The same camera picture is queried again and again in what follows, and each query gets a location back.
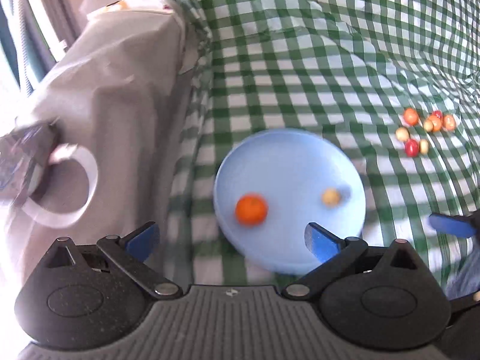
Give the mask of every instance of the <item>gray cloth cover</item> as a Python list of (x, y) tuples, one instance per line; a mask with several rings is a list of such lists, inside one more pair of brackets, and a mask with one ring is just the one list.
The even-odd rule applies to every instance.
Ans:
[[(21, 210), (10, 215), (8, 256), (1, 258), (8, 276), (24, 282), (57, 237), (90, 244), (126, 235), (148, 220), (164, 227), (197, 50), (194, 30), (173, 1), (169, 6), (173, 12), (97, 16), (28, 100), (20, 124), (57, 120), (63, 143), (95, 156), (98, 185), (85, 214), (69, 228), (43, 227)], [(84, 170), (66, 161), (51, 169), (37, 202), (71, 212), (84, 205), (87, 192)]]

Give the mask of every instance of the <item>textured gripper pad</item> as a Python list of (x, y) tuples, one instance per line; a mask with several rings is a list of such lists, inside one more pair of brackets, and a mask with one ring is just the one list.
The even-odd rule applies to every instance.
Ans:
[(312, 306), (271, 286), (192, 286), (155, 303), (145, 320), (111, 345), (61, 352), (30, 344), (21, 360), (446, 360), (435, 347), (403, 353), (361, 349), (335, 336)]

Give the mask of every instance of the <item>small round fruit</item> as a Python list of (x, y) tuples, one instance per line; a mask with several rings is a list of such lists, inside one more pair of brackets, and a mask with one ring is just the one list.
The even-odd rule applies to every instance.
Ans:
[(328, 207), (337, 206), (342, 200), (342, 195), (335, 188), (327, 188), (322, 195), (323, 204)]
[(419, 143), (414, 139), (405, 142), (405, 153), (409, 157), (416, 157), (419, 153)]
[(419, 122), (419, 114), (413, 108), (407, 108), (403, 113), (403, 120), (410, 126), (414, 126)]
[(437, 109), (436, 111), (433, 111), (431, 114), (432, 114), (432, 115), (435, 115), (435, 116), (438, 117), (440, 120), (443, 119), (443, 114), (442, 114), (442, 112), (441, 112), (440, 110), (438, 110), (438, 109)]
[(395, 131), (395, 137), (397, 137), (397, 139), (400, 142), (406, 142), (407, 140), (409, 140), (410, 134), (409, 134), (409, 131), (405, 127), (399, 127)]
[(455, 122), (453, 115), (445, 115), (443, 117), (443, 127), (445, 127), (448, 131), (455, 130), (455, 127), (457, 127), (457, 122)]
[(427, 119), (423, 122), (423, 129), (426, 132), (431, 132), (434, 129), (434, 124), (431, 122), (431, 120)]
[(268, 214), (266, 200), (255, 193), (248, 193), (240, 198), (235, 207), (235, 217), (245, 226), (260, 225)]
[(430, 144), (426, 139), (420, 139), (420, 153), (427, 154), (430, 149)]
[(433, 123), (433, 132), (437, 132), (442, 129), (442, 121), (435, 115), (430, 115), (428, 120)]

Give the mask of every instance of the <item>cherry tomato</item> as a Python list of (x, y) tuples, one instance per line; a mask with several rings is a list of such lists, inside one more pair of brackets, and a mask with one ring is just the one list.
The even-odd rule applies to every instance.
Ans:
[(432, 114), (432, 115), (435, 115), (435, 116), (438, 117), (440, 120), (443, 119), (443, 114), (442, 114), (442, 112), (441, 112), (440, 110), (433, 111), (431, 114)]
[(405, 153), (409, 157), (416, 157), (419, 153), (419, 143), (414, 139), (405, 142)]
[(443, 117), (443, 127), (445, 127), (448, 131), (455, 130), (455, 127), (457, 127), (457, 122), (455, 122), (453, 115), (445, 115)]
[(419, 122), (419, 114), (413, 108), (407, 108), (403, 113), (403, 120), (410, 126), (414, 126)]
[(433, 132), (437, 132), (442, 129), (442, 121), (435, 115), (430, 115), (428, 120), (433, 123)]

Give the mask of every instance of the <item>small yellow fruit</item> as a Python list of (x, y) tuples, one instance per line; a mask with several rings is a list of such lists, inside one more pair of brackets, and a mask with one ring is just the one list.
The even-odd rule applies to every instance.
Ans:
[(426, 139), (420, 139), (420, 153), (427, 154), (430, 144)]
[(431, 122), (431, 120), (427, 119), (423, 122), (423, 129), (426, 132), (431, 132), (434, 129), (434, 124)]
[(322, 195), (323, 204), (328, 207), (335, 207), (340, 203), (342, 200), (342, 196), (340, 192), (338, 192), (335, 188), (327, 188)]
[(395, 131), (395, 137), (397, 137), (400, 142), (406, 142), (410, 138), (410, 133), (405, 127), (399, 127)]

